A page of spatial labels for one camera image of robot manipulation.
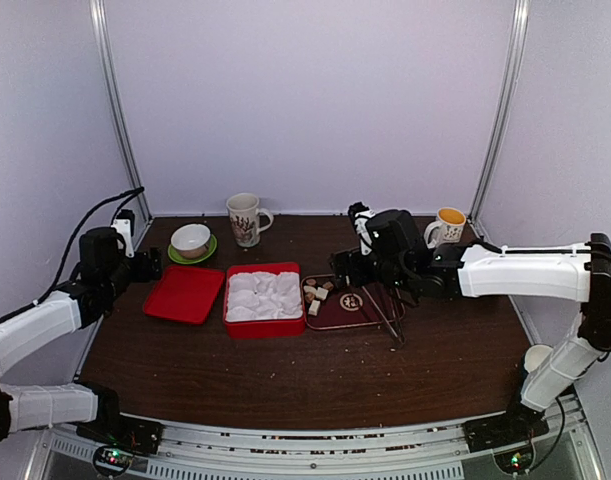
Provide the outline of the flower pattern mug yellow inside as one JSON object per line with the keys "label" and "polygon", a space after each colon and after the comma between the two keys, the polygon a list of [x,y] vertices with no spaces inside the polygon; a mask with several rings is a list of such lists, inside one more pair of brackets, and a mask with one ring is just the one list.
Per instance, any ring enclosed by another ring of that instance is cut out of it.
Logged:
{"label": "flower pattern mug yellow inside", "polygon": [[436,213],[435,220],[427,225],[424,241],[428,248],[437,248],[442,244],[458,243],[467,222],[466,215],[451,207],[443,207]]}

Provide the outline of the tall coral pattern mug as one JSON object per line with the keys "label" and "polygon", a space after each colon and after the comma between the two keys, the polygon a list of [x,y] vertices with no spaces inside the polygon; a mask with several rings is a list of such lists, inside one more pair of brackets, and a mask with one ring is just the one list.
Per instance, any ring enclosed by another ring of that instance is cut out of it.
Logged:
{"label": "tall coral pattern mug", "polygon": [[230,224],[236,243],[242,248],[259,244],[260,235],[274,223],[274,215],[260,206],[260,198],[252,193],[238,193],[226,201]]}

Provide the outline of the white paper liners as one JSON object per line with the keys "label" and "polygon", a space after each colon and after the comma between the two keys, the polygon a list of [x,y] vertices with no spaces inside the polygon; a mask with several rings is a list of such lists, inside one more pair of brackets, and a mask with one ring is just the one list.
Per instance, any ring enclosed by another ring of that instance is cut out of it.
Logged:
{"label": "white paper liners", "polygon": [[294,320],[303,315],[300,276],[296,272],[243,272],[228,280],[225,321]]}

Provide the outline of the aluminium front rail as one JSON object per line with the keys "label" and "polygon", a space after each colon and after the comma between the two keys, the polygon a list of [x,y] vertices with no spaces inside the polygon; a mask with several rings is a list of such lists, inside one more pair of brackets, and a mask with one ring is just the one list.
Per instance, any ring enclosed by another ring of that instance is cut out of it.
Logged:
{"label": "aluminium front rail", "polygon": [[474,450],[462,419],[349,430],[259,430],[166,421],[158,450],[129,459],[121,479],[603,479],[575,394],[526,441]]}

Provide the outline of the green saucer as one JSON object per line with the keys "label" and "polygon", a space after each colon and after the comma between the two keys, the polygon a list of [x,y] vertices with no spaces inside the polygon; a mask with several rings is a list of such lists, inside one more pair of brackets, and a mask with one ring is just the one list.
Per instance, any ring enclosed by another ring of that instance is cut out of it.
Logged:
{"label": "green saucer", "polygon": [[218,246],[218,242],[217,242],[217,238],[214,234],[211,235],[211,238],[208,242],[208,246],[207,246],[207,250],[205,251],[205,253],[203,255],[201,255],[200,257],[196,257],[196,258],[192,258],[192,259],[187,259],[184,258],[180,255],[180,253],[172,246],[172,244],[169,244],[167,247],[167,255],[169,257],[169,259],[177,264],[180,265],[194,265],[194,264],[198,264],[201,263],[207,259],[209,259],[216,251]]}

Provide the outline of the aluminium left corner post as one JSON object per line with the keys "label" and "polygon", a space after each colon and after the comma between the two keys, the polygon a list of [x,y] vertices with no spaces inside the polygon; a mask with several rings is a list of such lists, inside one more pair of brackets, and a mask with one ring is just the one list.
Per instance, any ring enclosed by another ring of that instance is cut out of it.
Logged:
{"label": "aluminium left corner post", "polygon": [[142,180],[136,165],[132,144],[122,106],[116,77],[112,47],[107,24],[106,6],[103,0],[90,0],[92,29],[99,52],[103,79],[108,96],[111,119],[115,131],[121,161],[132,189],[142,187]]}

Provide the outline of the dark red lacquer tray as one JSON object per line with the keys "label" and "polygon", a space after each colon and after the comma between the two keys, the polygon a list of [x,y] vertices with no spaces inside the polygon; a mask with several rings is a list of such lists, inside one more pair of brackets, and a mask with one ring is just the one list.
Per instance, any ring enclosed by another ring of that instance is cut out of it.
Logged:
{"label": "dark red lacquer tray", "polygon": [[317,316],[310,316],[308,309],[311,303],[305,300],[303,286],[307,285],[308,279],[315,279],[318,285],[322,285],[328,281],[333,284],[334,277],[332,275],[313,275],[304,277],[301,280],[301,289],[305,301],[305,322],[306,325],[315,331],[331,331],[341,329],[351,329],[367,326],[378,326],[375,313],[367,304],[365,296],[361,293],[362,287],[342,287],[335,286],[334,290],[329,292],[327,298],[321,301],[321,307]]}

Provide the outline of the white ceramic bowl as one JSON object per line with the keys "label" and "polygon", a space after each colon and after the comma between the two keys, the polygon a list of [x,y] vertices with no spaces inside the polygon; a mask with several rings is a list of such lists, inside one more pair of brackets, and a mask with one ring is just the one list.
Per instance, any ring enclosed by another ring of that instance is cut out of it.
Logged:
{"label": "white ceramic bowl", "polygon": [[171,245],[184,259],[195,259],[209,248],[211,230],[204,224],[187,224],[178,228],[171,236]]}

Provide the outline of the red tin lid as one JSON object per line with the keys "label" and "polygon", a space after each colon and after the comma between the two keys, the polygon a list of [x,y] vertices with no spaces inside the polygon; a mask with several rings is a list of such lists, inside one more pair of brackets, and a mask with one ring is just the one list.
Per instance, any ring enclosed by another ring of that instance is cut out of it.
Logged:
{"label": "red tin lid", "polygon": [[202,325],[207,320],[225,280],[219,270],[172,265],[143,304],[147,316]]}

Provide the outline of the aluminium right corner post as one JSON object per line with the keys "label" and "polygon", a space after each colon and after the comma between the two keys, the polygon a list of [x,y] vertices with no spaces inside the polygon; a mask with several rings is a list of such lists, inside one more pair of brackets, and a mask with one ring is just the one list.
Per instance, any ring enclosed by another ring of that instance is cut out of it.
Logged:
{"label": "aluminium right corner post", "polygon": [[484,202],[491,187],[494,170],[500,158],[502,143],[508,127],[512,102],[523,63],[530,7],[531,2],[529,0],[516,0],[514,2],[513,19],[499,99],[482,170],[470,208],[469,219],[472,225],[480,223]]}

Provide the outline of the white paper cup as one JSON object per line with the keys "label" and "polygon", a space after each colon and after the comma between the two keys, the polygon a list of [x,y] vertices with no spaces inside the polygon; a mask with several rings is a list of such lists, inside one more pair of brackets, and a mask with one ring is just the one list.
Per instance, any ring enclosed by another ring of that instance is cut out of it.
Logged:
{"label": "white paper cup", "polygon": [[522,368],[526,374],[536,370],[547,356],[553,351],[553,348],[546,344],[535,344],[530,346],[522,357]]}

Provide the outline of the red tin box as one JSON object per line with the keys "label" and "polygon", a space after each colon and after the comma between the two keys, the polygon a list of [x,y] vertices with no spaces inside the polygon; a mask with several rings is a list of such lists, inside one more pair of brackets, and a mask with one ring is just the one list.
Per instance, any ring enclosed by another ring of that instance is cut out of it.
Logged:
{"label": "red tin box", "polygon": [[300,276],[300,266],[296,262],[238,265],[229,268],[226,273],[225,297],[223,307],[223,323],[226,327],[228,335],[235,339],[256,339],[296,336],[303,333],[303,331],[305,330],[305,309],[301,287],[300,291],[302,295],[303,315],[298,319],[252,321],[247,323],[228,323],[225,321],[226,295],[228,293],[227,284],[229,278],[237,273],[251,273],[257,271],[269,272],[273,274],[278,274],[280,272],[296,272]]}

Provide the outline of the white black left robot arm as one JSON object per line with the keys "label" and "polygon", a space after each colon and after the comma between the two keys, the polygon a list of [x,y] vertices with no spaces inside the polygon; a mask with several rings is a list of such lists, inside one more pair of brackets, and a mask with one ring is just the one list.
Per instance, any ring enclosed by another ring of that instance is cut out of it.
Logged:
{"label": "white black left robot arm", "polygon": [[[130,230],[115,225],[80,237],[72,277],[33,303],[0,319],[0,380],[17,363],[52,341],[109,315],[132,283],[162,276],[161,252],[136,252]],[[163,426],[121,413],[118,394],[94,382],[14,386],[0,381],[0,442],[25,430],[73,424],[79,436],[141,455],[154,454]]]}

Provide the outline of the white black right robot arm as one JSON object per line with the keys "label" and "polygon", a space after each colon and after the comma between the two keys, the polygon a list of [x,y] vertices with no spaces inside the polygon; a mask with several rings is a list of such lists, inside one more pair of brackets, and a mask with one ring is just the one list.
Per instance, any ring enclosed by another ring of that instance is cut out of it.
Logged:
{"label": "white black right robot arm", "polygon": [[553,348],[530,347],[520,391],[502,414],[464,423],[470,451],[526,442],[546,433],[543,416],[558,397],[600,358],[611,353],[611,241],[558,247],[496,247],[482,239],[442,243],[419,231],[406,210],[375,213],[362,203],[348,210],[356,249],[335,253],[337,287],[370,283],[403,290],[413,299],[532,296],[579,306],[566,336]]}

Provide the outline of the aluminium corner post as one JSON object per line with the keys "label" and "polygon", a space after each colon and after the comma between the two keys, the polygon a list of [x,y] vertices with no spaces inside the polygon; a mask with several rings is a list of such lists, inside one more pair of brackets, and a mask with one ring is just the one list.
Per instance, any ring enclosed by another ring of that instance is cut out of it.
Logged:
{"label": "aluminium corner post", "polygon": [[480,223],[484,202],[491,187],[494,170],[500,158],[502,143],[508,127],[512,102],[523,63],[530,7],[531,2],[529,0],[516,0],[514,2],[513,19],[499,99],[482,170],[470,208],[469,219],[472,225]]}
{"label": "aluminium corner post", "polygon": [[111,119],[115,131],[121,161],[132,189],[142,187],[142,180],[136,165],[132,144],[122,106],[116,77],[112,47],[107,24],[106,6],[103,0],[90,0],[92,29],[99,52],[103,79],[108,96]]}

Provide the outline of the metal serving tongs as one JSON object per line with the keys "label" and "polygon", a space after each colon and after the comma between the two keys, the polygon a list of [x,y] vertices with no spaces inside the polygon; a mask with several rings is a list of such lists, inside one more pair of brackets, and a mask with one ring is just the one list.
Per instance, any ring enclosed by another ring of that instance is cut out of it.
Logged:
{"label": "metal serving tongs", "polygon": [[406,342],[402,326],[405,309],[399,292],[378,283],[372,283],[363,286],[361,293],[375,313],[378,325],[389,335],[393,348],[402,348]]}

